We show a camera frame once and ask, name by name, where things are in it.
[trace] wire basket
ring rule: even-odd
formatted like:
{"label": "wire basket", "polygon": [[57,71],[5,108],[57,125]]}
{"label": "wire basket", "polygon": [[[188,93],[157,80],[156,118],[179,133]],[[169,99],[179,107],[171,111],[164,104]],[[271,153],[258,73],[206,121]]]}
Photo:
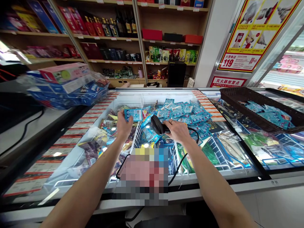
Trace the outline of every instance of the wire basket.
{"label": "wire basket", "polygon": [[[304,131],[304,113],[296,111],[282,103],[279,103],[246,87],[223,88],[220,89],[220,92],[221,98],[225,102],[229,103],[243,115],[247,116],[252,122],[258,125],[264,131],[267,131],[269,133],[287,134],[293,134],[296,132]],[[244,105],[239,103],[239,101],[253,101],[259,105],[269,105],[276,107],[290,115],[292,118],[291,122],[296,127],[284,130],[269,122],[268,120],[264,119],[263,117],[259,116],[250,109],[246,108]]]}

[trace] yellow poster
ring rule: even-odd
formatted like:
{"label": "yellow poster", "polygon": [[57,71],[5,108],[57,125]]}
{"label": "yellow poster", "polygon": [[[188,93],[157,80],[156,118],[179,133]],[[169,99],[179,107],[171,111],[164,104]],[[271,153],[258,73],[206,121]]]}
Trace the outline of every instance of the yellow poster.
{"label": "yellow poster", "polygon": [[253,72],[301,0],[246,0],[218,70]]}

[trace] wine bottle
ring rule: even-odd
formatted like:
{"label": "wine bottle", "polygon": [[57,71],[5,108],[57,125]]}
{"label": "wine bottle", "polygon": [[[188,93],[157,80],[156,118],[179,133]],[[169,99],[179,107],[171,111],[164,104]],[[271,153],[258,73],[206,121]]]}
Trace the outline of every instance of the wine bottle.
{"label": "wine bottle", "polygon": [[126,12],[126,11],[125,11],[125,15],[126,15],[125,23],[126,23],[126,28],[127,28],[128,37],[132,37],[131,24],[130,24],[130,21],[129,21],[129,19],[128,19],[128,15],[127,15],[127,12]]}
{"label": "wine bottle", "polygon": [[120,37],[125,37],[126,35],[124,34],[124,29],[123,29],[123,26],[121,24],[121,20],[119,18],[118,11],[117,11],[116,8],[115,8],[115,12],[116,12],[115,22],[116,22],[116,25],[117,25],[117,28],[118,28],[119,36]]}
{"label": "wine bottle", "polygon": [[137,29],[136,29],[136,23],[135,23],[135,18],[134,18],[134,14],[133,14],[133,10],[131,11],[131,25],[132,25],[132,32],[133,32],[133,37],[137,38]]}

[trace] black box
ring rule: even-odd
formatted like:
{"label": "black box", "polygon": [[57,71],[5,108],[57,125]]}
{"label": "black box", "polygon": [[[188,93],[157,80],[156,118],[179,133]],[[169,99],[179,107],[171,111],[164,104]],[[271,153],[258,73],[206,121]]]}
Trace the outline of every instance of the black box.
{"label": "black box", "polygon": [[183,42],[183,35],[174,33],[165,33],[163,40],[172,42]]}

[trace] red gift box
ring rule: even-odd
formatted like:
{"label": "red gift box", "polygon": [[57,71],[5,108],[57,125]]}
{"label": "red gift box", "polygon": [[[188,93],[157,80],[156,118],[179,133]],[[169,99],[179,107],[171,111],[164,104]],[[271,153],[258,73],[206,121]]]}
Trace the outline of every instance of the red gift box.
{"label": "red gift box", "polygon": [[142,37],[147,40],[162,40],[162,31],[153,29],[142,29]]}
{"label": "red gift box", "polygon": [[201,44],[203,42],[203,36],[198,35],[184,35],[184,42],[185,43],[196,43]]}

